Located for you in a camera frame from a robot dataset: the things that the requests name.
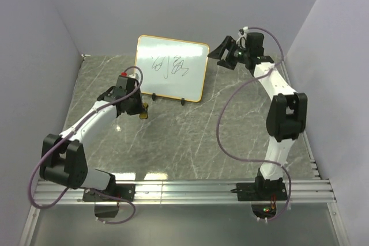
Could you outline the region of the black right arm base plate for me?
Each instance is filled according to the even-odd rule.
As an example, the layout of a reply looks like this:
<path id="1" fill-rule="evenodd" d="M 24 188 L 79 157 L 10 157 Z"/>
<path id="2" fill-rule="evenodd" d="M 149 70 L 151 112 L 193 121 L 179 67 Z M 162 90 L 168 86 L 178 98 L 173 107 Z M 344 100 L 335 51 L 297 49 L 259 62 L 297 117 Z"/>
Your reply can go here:
<path id="1" fill-rule="evenodd" d="M 241 202 L 288 199 L 286 186 L 281 179 L 270 181 L 256 178 L 253 183 L 236 183 L 236 188 L 231 193 L 235 193 Z"/>

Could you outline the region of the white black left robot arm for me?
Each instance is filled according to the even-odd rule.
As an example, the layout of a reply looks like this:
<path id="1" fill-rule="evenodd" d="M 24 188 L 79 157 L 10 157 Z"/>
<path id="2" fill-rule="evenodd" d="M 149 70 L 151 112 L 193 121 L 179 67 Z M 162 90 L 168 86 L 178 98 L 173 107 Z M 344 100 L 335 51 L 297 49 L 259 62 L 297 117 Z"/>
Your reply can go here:
<path id="1" fill-rule="evenodd" d="M 85 149 L 94 137 L 118 116 L 148 117 L 148 105 L 143 102 L 137 74 L 121 74 L 114 86 L 103 92 L 92 108 L 70 128 L 59 135 L 48 135 L 43 141 L 42 179 L 71 189 L 95 189 L 103 201 L 116 196 L 113 174 L 89 168 Z"/>

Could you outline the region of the yellow framed whiteboard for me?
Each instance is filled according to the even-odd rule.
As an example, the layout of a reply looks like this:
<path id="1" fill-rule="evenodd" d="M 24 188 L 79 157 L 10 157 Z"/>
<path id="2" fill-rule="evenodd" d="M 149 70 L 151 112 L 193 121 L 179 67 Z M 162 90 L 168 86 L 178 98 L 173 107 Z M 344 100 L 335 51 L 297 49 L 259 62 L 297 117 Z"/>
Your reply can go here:
<path id="1" fill-rule="evenodd" d="M 142 35 L 135 66 L 143 73 L 141 92 L 157 97 L 202 99 L 209 46 L 204 43 Z"/>

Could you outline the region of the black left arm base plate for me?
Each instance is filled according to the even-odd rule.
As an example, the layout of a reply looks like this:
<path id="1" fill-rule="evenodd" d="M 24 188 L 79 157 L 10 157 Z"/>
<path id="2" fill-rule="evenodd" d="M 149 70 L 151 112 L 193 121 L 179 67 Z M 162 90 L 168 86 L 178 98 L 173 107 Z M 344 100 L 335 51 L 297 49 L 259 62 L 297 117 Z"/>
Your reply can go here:
<path id="1" fill-rule="evenodd" d="M 113 184 L 106 190 L 98 190 L 95 188 L 85 189 L 83 202 L 113 202 L 116 198 L 128 200 L 132 202 L 135 196 L 135 184 Z"/>

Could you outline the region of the yellow and black eraser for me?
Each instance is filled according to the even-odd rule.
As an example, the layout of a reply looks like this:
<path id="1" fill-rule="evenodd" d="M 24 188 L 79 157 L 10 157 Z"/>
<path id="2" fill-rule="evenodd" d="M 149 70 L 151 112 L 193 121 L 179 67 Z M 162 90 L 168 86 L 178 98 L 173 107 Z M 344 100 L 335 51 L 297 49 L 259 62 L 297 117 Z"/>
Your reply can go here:
<path id="1" fill-rule="evenodd" d="M 149 107 L 148 103 L 143 103 L 142 111 L 139 114 L 139 118 L 141 120 L 148 119 L 148 107 Z"/>

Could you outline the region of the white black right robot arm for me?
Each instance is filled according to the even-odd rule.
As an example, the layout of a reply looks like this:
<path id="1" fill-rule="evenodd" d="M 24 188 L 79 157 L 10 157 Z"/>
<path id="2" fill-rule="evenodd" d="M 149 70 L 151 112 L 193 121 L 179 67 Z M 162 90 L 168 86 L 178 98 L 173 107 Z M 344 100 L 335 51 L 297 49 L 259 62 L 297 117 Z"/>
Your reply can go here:
<path id="1" fill-rule="evenodd" d="M 231 70 L 239 63 L 245 65 L 252 80 L 262 85 L 271 100 L 266 118 L 269 144 L 254 186 L 256 196 L 266 200 L 274 194 L 274 186 L 282 181 L 289 151 L 306 128 L 308 100 L 305 93 L 297 92 L 287 83 L 277 70 L 279 64 L 264 54 L 263 40 L 261 32 L 244 32 L 240 39 L 226 36 L 208 58 Z"/>

